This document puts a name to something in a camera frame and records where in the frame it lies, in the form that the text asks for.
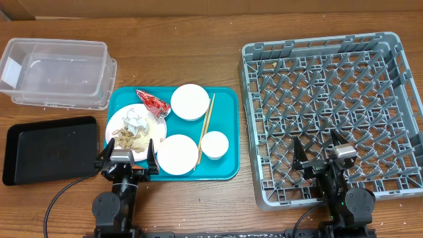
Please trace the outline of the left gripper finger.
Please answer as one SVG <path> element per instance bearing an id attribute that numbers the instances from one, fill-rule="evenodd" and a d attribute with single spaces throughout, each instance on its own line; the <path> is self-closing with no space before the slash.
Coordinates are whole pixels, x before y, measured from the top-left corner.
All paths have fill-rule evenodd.
<path id="1" fill-rule="evenodd" d="M 157 162 L 156 153 L 154 149 L 153 140 L 149 140 L 149 147 L 147 150 L 147 165 L 148 165 L 148 172 L 150 175 L 158 175 L 159 174 L 159 164 Z"/>
<path id="2" fill-rule="evenodd" d="M 110 156 L 114 150 L 115 139 L 111 138 L 110 141 L 107 143 L 106 147 L 102 150 L 102 152 L 98 155 L 97 161 L 109 161 Z"/>

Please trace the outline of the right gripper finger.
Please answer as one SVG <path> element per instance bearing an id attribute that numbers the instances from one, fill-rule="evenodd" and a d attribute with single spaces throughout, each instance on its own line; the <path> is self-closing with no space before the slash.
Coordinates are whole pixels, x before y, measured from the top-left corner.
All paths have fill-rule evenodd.
<path id="1" fill-rule="evenodd" d="M 308 162 L 308 158 L 298 137 L 293 138 L 293 169 L 303 169 L 303 165 Z"/>
<path id="2" fill-rule="evenodd" d="M 338 146 L 338 145 L 345 145 L 345 144 L 349 144 L 349 142 L 342 137 L 337 130 L 332 129 L 330 131 L 330 136 L 331 136 L 331 140 L 332 140 L 332 144 L 333 146 Z"/>

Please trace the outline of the pink bowl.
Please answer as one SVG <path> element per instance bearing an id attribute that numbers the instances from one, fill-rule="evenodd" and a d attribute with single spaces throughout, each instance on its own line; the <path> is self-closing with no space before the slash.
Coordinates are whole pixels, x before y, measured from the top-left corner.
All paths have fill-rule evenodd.
<path id="1" fill-rule="evenodd" d="M 157 152 L 158 163 L 170 175 L 190 172 L 198 161 L 198 146 L 188 136 L 176 134 L 167 137 Z"/>

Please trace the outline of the white tissue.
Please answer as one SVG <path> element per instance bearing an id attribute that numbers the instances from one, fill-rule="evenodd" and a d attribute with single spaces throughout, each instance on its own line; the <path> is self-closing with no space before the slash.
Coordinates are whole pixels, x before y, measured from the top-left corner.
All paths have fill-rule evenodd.
<path id="1" fill-rule="evenodd" d="M 123 117 L 124 127 L 134 136 L 138 135 L 140 130 L 148 132 L 149 124 L 146 119 L 139 116 L 135 111 L 129 110 L 126 112 L 126 117 Z"/>

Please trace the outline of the red snack wrapper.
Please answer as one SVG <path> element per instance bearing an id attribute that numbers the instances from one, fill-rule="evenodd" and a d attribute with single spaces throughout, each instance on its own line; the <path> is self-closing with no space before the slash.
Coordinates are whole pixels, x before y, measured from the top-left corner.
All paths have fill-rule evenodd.
<path id="1" fill-rule="evenodd" d="M 157 119 L 166 118 L 171 112 L 171 105 L 157 98 L 156 96 L 138 89 L 135 91 L 135 93 L 141 99 L 146 109 L 150 111 Z"/>

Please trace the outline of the white cup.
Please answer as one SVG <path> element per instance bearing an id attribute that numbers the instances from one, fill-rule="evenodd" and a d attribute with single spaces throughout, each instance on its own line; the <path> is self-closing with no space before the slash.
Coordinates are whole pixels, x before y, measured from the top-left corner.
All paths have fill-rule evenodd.
<path id="1" fill-rule="evenodd" d="M 229 149 L 229 140 L 219 131 L 208 132 L 201 140 L 202 152 L 211 160 L 221 159 Z"/>

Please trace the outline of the white bowl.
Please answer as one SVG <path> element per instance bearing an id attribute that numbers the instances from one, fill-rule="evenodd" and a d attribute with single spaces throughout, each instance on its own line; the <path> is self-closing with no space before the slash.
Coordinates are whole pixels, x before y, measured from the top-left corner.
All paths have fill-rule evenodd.
<path id="1" fill-rule="evenodd" d="M 201 118 L 208 109 L 210 98 L 206 90 L 195 84 L 178 87 L 171 97 L 173 112 L 183 120 L 194 121 Z"/>

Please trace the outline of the wooden chopstick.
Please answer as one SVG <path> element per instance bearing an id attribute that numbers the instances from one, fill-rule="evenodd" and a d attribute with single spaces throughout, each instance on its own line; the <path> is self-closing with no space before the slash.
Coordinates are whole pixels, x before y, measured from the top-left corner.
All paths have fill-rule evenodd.
<path id="1" fill-rule="evenodd" d="M 208 127 L 209 127 L 209 124 L 210 124 L 210 118 L 211 118 L 211 114 L 212 114 L 212 110 L 213 110 L 213 104 L 214 104 L 214 100 L 215 100 L 215 95 L 213 95 L 213 97 L 212 97 L 212 99 L 211 99 L 211 108 L 210 108 L 210 113 L 209 113 L 209 115 L 208 115 L 208 124 L 207 124 L 207 126 L 206 126 L 206 134 L 207 134 L 207 131 L 208 131 Z"/>
<path id="2" fill-rule="evenodd" d="M 206 113 L 204 115 L 204 121 L 203 121 L 202 131 L 201 131 L 200 140 L 199 140 L 199 143 L 198 143 L 198 158 L 197 158 L 197 162 L 196 162 L 196 164 L 194 165 L 194 168 L 193 168 L 194 171 L 196 170 L 196 167 L 199 164 L 200 159 L 201 159 L 201 151 L 202 151 L 201 150 L 201 140 L 202 140 L 203 136 L 206 134 L 206 126 L 207 126 L 208 120 L 209 120 L 208 119 L 208 115 L 210 113 L 211 102 L 212 102 L 212 100 L 209 99 L 209 106 L 208 106 L 208 109 L 206 110 Z"/>

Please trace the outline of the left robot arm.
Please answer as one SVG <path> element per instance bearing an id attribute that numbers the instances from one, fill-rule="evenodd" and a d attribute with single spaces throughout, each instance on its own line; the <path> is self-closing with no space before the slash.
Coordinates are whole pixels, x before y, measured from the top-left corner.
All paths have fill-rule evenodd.
<path id="1" fill-rule="evenodd" d="M 112 182 L 112 190 L 99 194 L 92 205 L 96 219 L 95 237 L 145 237 L 133 224 L 138 184 L 149 182 L 151 175 L 158 175 L 159 164 L 153 140 L 147 148 L 147 167 L 135 166 L 129 149 L 114 149 L 112 139 L 95 160 L 96 172 Z"/>

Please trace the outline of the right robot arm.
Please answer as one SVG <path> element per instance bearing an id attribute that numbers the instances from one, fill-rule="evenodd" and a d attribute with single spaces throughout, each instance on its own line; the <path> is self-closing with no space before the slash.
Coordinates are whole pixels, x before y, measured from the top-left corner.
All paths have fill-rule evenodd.
<path id="1" fill-rule="evenodd" d="M 375 195 L 366 188 L 349 188 L 344 171 L 351 168 L 357 157 L 356 148 L 336 130 L 330 131 L 332 153 L 325 160 L 309 161 L 300 139 L 293 139 L 292 168 L 305 179 L 315 179 L 323 201 L 304 213 L 295 223 L 290 237 L 375 237 L 367 225 L 372 222 Z M 327 206 L 330 221 L 322 221 L 316 229 L 298 229 L 301 221 L 320 206 Z"/>

